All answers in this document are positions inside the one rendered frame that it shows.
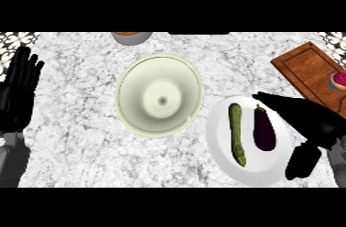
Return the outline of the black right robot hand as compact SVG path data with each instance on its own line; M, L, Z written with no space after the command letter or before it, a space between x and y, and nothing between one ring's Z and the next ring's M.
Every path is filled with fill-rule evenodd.
M309 99L284 97L265 92L253 95L281 116L306 142L293 149L286 178L306 178L318 164L323 152L346 136L346 119Z

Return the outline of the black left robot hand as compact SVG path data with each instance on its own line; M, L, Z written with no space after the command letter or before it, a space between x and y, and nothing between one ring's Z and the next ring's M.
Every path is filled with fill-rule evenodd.
M31 48L18 47L0 82L0 134L21 132L30 124L43 65Z

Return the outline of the purple eggplant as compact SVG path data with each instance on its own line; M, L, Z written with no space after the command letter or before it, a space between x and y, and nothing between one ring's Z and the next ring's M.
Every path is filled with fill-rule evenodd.
M253 129L255 144L262 151L275 149L275 129L266 110L258 106L255 109L255 129Z

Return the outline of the white oval plate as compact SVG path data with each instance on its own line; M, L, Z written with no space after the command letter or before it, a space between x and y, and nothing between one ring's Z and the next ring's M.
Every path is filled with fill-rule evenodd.
M240 104L243 109L244 167L238 164L231 153L228 107L232 103ZM258 106L266 110L275 129L275 149L272 151L262 151L255 143L255 109ZM206 137L216 164L235 181L247 186L266 187L286 177L286 167L293 152L292 136L280 115L261 101L244 96L227 98L213 108L206 124Z

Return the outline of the pale green bowl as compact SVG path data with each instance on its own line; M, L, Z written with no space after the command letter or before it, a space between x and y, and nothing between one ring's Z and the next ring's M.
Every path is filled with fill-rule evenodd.
M203 97L203 81L191 62L173 54L148 55L119 78L119 119L139 135L173 135L194 121Z

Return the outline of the brown wooden cutting board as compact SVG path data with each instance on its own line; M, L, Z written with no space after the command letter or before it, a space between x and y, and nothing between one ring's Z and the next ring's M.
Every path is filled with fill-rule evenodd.
M333 87L332 76L346 70L309 41L271 60L277 70L306 99L346 118L346 91Z

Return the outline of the green cucumber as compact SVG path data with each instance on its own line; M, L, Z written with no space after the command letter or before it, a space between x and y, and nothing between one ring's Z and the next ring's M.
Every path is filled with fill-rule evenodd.
M241 105L232 103L228 107L230 131L231 131L231 153L241 167L246 166L246 155L241 139L241 120L243 108Z

